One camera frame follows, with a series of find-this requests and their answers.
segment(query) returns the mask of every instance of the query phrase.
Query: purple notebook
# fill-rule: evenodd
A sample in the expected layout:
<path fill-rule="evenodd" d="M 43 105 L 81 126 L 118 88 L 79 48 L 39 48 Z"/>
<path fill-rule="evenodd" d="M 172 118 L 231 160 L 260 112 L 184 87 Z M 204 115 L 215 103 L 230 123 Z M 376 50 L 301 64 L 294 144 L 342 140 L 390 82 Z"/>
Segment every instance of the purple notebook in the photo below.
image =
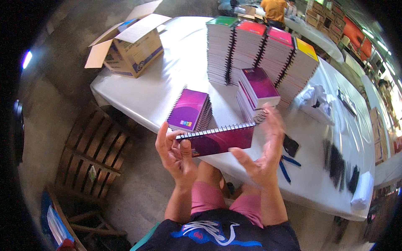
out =
<path fill-rule="evenodd" d="M 207 93 L 183 89 L 167 119 L 168 124 L 186 131 L 193 131 L 207 97 Z"/>
<path fill-rule="evenodd" d="M 250 83 L 257 98 L 268 98 L 279 96 L 278 91 L 275 89 L 271 80 L 260 67 L 243 69 L 244 75 Z"/>
<path fill-rule="evenodd" d="M 250 148 L 255 122 L 236 124 L 197 133 L 186 133 L 176 137 L 178 142 L 191 142 L 193 157 L 226 153 L 230 147 Z"/>

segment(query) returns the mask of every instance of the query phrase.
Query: stack of notebooks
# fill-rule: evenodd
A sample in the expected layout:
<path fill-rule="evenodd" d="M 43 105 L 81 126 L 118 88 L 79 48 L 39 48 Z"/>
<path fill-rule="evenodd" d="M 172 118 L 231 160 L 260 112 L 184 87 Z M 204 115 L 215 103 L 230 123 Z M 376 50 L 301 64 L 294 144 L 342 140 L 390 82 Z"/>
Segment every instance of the stack of notebooks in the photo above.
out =
<path fill-rule="evenodd" d="M 176 137 L 178 142 L 188 139 L 191 142 L 193 157 L 226 153 L 230 147 L 250 148 L 255 122 L 235 124 L 226 127 L 186 133 Z"/>
<path fill-rule="evenodd" d="M 228 84 L 230 60 L 234 42 L 234 28 L 238 19 L 229 16 L 218 16 L 207 25 L 207 73 L 210 81 Z"/>
<path fill-rule="evenodd" d="M 212 118 L 209 95 L 184 88 L 167 121 L 172 130 L 198 132 L 206 130 Z"/>
<path fill-rule="evenodd" d="M 258 61 L 263 50 L 265 31 L 267 27 L 252 21 L 243 20 L 235 28 L 234 48 L 231 57 L 232 84 L 237 84 L 235 69 L 252 68 Z"/>
<path fill-rule="evenodd" d="M 308 80 L 314 75 L 319 61 L 314 48 L 306 42 L 294 38 L 295 50 L 286 73 L 277 84 L 281 95 L 279 105 L 287 108 L 293 99 L 305 88 Z"/>
<path fill-rule="evenodd" d="M 276 106 L 281 97 L 263 69 L 242 69 L 238 81 L 236 101 L 245 121 L 253 121 L 261 113 L 263 104 Z"/>
<path fill-rule="evenodd" d="M 290 33 L 270 27 L 267 30 L 265 46 L 258 66 L 263 68 L 271 81 L 276 85 L 280 76 L 286 71 L 294 51 Z"/>

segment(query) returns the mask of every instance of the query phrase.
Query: scissors handle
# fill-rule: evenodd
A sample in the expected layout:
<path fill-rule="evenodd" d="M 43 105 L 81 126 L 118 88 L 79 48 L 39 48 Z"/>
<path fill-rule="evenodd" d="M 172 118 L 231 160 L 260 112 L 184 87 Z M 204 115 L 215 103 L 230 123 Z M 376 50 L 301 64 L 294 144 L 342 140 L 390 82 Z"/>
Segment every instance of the scissors handle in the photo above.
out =
<path fill-rule="evenodd" d="M 296 160 L 286 157 L 285 155 L 282 155 L 282 158 L 292 164 L 295 164 L 296 166 L 301 166 L 301 164 L 299 162 L 297 162 Z"/>
<path fill-rule="evenodd" d="M 282 162 L 282 161 L 279 161 L 279 166 L 281 167 L 283 176 L 285 177 L 286 181 L 290 184 L 290 183 L 291 183 L 291 180 L 290 180 L 290 178 L 289 178 L 289 175 L 288 175 L 287 172 L 286 172 L 285 166 L 283 165 L 283 162 Z"/>

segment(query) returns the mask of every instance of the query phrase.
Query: person's left hand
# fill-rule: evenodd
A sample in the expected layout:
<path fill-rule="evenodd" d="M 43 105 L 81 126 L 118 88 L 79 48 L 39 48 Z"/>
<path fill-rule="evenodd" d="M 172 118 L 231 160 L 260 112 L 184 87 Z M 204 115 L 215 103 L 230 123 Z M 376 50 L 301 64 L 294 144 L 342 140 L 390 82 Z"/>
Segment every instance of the person's left hand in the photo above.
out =
<path fill-rule="evenodd" d="M 168 123 L 163 122 L 158 131 L 155 147 L 167 169 L 179 189 L 191 189 L 197 178 L 197 167 L 191 158 L 191 142 L 182 140 L 181 144 L 176 141 L 176 136 L 183 131 L 168 133 Z"/>

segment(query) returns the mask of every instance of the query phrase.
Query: leg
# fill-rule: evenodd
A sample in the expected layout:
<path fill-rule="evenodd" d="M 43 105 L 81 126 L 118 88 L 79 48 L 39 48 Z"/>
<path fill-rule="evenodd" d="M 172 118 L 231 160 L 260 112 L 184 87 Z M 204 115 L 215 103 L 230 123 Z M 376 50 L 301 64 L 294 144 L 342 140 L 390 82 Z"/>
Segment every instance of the leg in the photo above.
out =
<path fill-rule="evenodd" d="M 219 184 L 221 175 L 218 169 L 201 161 L 191 190 L 191 214 L 226 207 Z"/>
<path fill-rule="evenodd" d="M 243 184 L 242 194 L 229 209 L 244 215 L 253 225 L 263 228 L 261 221 L 261 191 L 255 186 Z"/>

